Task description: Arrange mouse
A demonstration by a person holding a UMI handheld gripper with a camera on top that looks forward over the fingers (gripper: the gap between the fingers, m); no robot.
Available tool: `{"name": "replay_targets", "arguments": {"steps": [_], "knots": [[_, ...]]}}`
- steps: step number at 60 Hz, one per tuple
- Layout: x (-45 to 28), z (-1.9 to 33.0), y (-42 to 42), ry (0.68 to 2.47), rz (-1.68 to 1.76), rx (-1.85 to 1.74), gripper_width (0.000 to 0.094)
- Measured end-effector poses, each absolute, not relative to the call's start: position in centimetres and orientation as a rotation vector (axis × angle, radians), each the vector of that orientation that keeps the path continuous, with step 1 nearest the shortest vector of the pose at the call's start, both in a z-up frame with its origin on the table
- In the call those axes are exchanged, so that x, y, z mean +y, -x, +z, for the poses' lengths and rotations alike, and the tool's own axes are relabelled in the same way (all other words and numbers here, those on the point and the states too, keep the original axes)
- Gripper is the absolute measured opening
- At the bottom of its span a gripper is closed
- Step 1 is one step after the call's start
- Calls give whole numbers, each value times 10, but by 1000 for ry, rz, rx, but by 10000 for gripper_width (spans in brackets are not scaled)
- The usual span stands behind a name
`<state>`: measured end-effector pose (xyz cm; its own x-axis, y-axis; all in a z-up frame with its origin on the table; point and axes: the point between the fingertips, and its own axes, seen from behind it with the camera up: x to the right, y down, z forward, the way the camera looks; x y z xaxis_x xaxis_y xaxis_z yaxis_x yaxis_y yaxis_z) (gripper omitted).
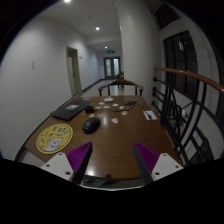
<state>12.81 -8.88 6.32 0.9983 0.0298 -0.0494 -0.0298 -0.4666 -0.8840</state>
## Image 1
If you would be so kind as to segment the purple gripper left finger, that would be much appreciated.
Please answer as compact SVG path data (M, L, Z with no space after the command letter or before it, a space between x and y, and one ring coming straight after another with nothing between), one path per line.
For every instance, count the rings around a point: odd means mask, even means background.
M57 153L42 169L75 184L80 184L92 154L92 143L84 145L68 153Z

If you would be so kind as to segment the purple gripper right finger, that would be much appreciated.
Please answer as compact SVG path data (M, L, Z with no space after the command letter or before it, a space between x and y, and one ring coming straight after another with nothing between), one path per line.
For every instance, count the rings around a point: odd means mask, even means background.
M134 144L133 153L145 185L182 169L169 154L158 154L140 143Z

